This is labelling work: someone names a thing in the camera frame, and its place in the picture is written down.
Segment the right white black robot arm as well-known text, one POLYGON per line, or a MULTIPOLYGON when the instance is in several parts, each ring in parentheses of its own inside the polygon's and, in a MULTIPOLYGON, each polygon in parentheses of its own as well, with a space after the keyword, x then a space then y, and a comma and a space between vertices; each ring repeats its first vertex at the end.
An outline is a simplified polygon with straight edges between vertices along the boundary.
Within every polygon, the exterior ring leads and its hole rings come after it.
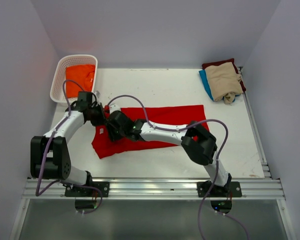
POLYGON ((229 131, 222 121, 211 120, 223 125, 225 129, 221 147, 217 147, 216 137, 202 126, 209 121, 206 119, 192 121, 188 125, 168 125, 149 121, 148 118, 132 120, 122 111, 116 110, 107 118, 106 128, 113 142, 126 138, 133 142, 161 142, 181 146, 192 162, 204 167, 211 180, 211 190, 222 197, 231 190, 232 176, 220 161, 220 153, 229 131))

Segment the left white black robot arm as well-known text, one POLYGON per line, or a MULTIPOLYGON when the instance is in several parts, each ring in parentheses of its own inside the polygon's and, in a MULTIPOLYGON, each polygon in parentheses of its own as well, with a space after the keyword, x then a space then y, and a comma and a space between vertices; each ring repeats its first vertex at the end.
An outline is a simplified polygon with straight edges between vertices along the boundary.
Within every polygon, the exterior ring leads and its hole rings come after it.
POLYGON ((37 179, 35 195, 42 195, 42 180, 53 184, 62 183, 68 190, 67 197, 100 197, 91 173, 71 164, 68 141, 86 122, 94 127, 103 125, 106 117, 102 104, 92 92, 80 91, 77 100, 68 104, 62 120, 43 136, 34 136, 30 141, 30 173, 37 179))

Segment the red t shirt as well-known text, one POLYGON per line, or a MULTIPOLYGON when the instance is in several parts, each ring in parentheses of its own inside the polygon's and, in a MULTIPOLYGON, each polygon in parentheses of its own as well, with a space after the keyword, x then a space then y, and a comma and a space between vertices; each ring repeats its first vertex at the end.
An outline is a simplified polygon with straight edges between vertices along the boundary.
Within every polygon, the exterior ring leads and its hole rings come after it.
POLYGON ((203 105, 146 107, 145 110, 123 107, 121 111, 134 122, 135 130, 138 129, 138 120, 144 122, 136 135, 138 140, 123 137, 112 142, 106 126, 97 126, 91 145, 100 159, 128 151, 179 146, 187 132, 185 127, 206 119, 203 105))

